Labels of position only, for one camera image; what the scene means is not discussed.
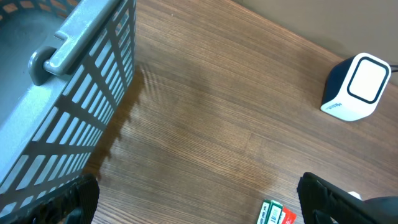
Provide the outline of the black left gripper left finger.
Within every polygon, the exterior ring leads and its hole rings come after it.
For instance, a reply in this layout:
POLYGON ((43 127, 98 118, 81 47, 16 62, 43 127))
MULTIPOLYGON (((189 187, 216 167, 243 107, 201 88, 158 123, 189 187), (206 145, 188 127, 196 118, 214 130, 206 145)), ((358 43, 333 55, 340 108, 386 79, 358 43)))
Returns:
POLYGON ((1 218, 3 224, 90 224, 100 195, 96 177, 86 174, 1 218))

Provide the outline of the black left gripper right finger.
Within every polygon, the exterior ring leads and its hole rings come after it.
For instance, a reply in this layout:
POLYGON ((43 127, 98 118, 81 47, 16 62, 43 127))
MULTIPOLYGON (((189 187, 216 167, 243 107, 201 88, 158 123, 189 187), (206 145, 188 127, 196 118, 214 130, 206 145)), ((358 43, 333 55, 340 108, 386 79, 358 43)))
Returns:
POLYGON ((376 223, 362 200, 311 172, 300 178, 297 193, 305 224, 376 223))

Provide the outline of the red stick packet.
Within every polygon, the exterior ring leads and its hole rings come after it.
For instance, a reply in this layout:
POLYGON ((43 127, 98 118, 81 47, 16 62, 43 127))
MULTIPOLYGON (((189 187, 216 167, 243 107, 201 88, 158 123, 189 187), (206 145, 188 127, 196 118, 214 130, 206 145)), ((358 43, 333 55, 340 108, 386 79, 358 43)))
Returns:
POLYGON ((293 224, 296 218, 297 215, 294 212, 289 210, 287 207, 284 207, 280 214, 278 224, 293 224))

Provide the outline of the green white gum pack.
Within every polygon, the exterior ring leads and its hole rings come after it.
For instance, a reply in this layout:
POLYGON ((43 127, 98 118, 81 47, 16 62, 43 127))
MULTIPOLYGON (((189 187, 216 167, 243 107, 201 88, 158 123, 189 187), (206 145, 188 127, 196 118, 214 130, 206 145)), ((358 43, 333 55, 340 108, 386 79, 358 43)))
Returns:
POLYGON ((264 200, 256 224, 279 224, 283 205, 275 200, 264 200))

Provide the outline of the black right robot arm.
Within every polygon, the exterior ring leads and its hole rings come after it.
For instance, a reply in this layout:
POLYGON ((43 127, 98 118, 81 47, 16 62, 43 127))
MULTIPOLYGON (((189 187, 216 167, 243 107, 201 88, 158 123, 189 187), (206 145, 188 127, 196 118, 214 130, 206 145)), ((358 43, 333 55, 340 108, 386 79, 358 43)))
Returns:
POLYGON ((381 218, 388 219, 389 223, 397 223, 397 196, 371 198, 364 203, 377 211, 381 218))

